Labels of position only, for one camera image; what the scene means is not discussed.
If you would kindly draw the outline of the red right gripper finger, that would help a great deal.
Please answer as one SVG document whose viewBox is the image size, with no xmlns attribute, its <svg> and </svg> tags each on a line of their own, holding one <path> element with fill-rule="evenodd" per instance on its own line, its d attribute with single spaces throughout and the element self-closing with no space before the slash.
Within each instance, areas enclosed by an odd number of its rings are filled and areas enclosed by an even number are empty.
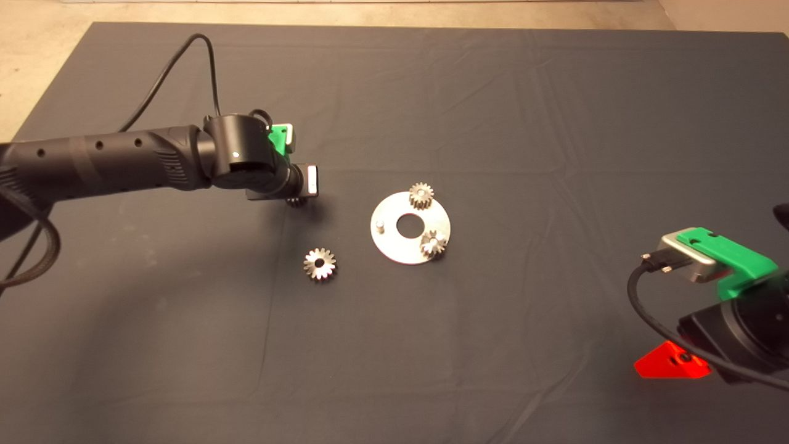
<svg viewBox="0 0 789 444">
<path fill-rule="evenodd" d="M 634 363 L 634 369 L 644 379 L 702 379 L 712 374 L 707 361 L 693 356 L 672 341 L 664 341 L 640 357 Z"/>
</svg>

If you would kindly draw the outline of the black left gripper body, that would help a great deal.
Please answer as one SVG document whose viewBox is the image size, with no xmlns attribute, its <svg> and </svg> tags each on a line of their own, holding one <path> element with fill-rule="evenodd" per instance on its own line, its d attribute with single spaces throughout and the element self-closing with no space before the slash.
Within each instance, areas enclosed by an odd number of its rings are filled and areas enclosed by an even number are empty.
<svg viewBox="0 0 789 444">
<path fill-rule="evenodd" d="M 319 196 L 319 168 L 315 163 L 287 164 L 245 189 L 248 200 L 306 200 Z"/>
</svg>

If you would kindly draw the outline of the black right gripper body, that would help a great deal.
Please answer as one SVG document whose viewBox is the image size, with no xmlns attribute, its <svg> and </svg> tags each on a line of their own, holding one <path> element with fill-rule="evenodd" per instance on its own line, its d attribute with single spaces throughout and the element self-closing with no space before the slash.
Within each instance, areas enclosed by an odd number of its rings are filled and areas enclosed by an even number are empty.
<svg viewBox="0 0 789 444">
<path fill-rule="evenodd" d="M 680 318 L 678 333 L 701 350 L 772 376 L 788 368 L 787 272 Z"/>
</svg>

